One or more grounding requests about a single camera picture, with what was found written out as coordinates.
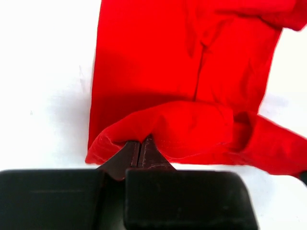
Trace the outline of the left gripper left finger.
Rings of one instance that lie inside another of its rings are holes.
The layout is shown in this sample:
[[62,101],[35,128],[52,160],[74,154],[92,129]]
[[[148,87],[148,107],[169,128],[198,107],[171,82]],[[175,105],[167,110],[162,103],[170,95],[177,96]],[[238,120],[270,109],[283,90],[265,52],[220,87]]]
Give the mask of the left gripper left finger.
[[3,230],[122,230],[125,171],[138,161],[129,141],[96,169],[4,170]]

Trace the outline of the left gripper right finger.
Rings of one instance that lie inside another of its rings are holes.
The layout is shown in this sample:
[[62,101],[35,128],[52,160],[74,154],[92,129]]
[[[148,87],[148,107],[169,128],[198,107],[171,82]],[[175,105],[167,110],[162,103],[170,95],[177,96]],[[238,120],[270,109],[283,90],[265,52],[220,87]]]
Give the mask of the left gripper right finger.
[[124,225],[128,230],[256,230],[241,177],[228,171],[176,170],[152,137],[137,168],[127,169]]

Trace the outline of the red t shirt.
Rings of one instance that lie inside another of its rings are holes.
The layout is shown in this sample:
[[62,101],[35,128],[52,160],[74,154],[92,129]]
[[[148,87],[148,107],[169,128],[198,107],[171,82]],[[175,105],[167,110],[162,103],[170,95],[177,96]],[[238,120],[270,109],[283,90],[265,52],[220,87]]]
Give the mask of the red t shirt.
[[87,163],[152,136],[170,162],[251,165],[297,177],[307,140],[258,114],[284,28],[304,0],[104,0]]

